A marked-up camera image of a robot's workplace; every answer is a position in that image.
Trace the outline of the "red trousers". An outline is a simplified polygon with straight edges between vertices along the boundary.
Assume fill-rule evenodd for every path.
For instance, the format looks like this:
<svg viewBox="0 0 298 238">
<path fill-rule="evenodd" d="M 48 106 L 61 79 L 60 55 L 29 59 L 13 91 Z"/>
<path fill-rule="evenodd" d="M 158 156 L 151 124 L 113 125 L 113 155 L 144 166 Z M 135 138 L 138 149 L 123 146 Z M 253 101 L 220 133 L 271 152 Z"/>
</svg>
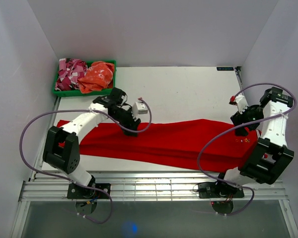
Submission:
<svg viewBox="0 0 298 238">
<path fill-rule="evenodd" d="M 127 159 L 197 170 L 201 149 L 232 124 L 197 119 L 173 123 L 152 123 L 137 137 L 126 136 L 114 123 L 101 123 L 82 140 L 82 155 Z M 257 133 L 236 136 L 233 131 L 211 143 L 203 152 L 203 170 L 223 173 L 241 166 L 257 141 Z"/>
</svg>

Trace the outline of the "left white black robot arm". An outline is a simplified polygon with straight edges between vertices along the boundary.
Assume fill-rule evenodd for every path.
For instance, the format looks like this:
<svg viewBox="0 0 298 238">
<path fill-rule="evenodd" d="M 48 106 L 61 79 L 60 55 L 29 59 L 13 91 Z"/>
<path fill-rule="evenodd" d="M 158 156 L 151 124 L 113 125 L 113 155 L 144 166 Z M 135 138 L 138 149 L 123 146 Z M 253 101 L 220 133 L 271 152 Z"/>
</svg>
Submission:
<svg viewBox="0 0 298 238">
<path fill-rule="evenodd" d="M 80 164 L 80 142 L 100 123 L 112 117 L 122 125 L 123 133 L 137 136 L 141 120 L 132 106 L 126 103 L 127 94 L 118 88 L 107 96 L 98 96 L 89 106 L 89 111 L 61 127 L 48 130 L 44 147 L 43 161 L 74 182 L 78 182 L 78 192 L 84 198 L 95 194 L 95 178 Z"/>
</svg>

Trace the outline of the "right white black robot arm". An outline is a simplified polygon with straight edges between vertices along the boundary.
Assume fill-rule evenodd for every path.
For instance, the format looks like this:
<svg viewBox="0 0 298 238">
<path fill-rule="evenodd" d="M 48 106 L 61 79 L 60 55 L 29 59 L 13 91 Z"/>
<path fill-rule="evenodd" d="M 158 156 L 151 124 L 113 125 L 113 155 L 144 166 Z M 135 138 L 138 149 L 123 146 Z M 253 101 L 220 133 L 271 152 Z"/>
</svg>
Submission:
<svg viewBox="0 0 298 238">
<path fill-rule="evenodd" d="M 247 136 L 255 131 L 257 141 L 244 164 L 219 174 L 214 191 L 220 197 L 232 196 L 239 185 L 254 181 L 273 184 L 294 158 L 286 142 L 287 110 L 294 105 L 293 97 L 271 87 L 258 105 L 248 105 L 243 95 L 235 97 L 232 104 L 238 108 L 230 118 L 237 126 L 235 135 Z"/>
</svg>

